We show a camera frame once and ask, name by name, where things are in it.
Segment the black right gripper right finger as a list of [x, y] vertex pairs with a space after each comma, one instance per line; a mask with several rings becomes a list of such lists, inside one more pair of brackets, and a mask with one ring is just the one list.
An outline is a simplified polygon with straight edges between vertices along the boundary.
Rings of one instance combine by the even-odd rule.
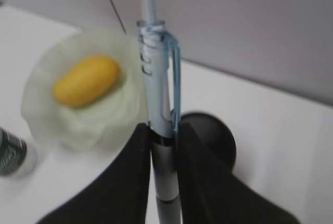
[[183, 223], [299, 223], [236, 178], [188, 123], [176, 155]]

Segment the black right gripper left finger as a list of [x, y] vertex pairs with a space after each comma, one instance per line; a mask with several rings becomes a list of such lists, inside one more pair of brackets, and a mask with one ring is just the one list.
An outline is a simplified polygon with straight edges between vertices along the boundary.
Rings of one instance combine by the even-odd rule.
[[39, 223], [145, 223], [151, 131], [138, 124], [119, 155], [88, 187]]

